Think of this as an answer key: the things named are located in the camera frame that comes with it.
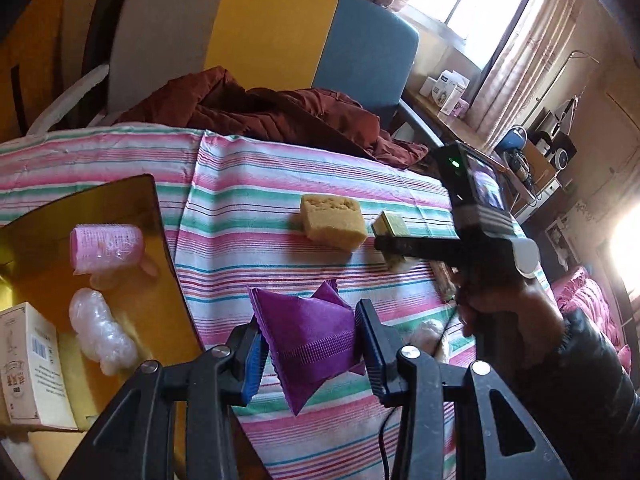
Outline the right hand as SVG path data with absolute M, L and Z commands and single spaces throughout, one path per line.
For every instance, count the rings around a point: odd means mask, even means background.
M 536 278 L 488 286 L 475 275 L 460 271 L 454 274 L 454 284 L 458 286 L 463 336 L 478 333 L 477 319 L 481 314 L 514 314 L 523 341 L 523 368 L 541 363 L 562 342 L 564 318 Z

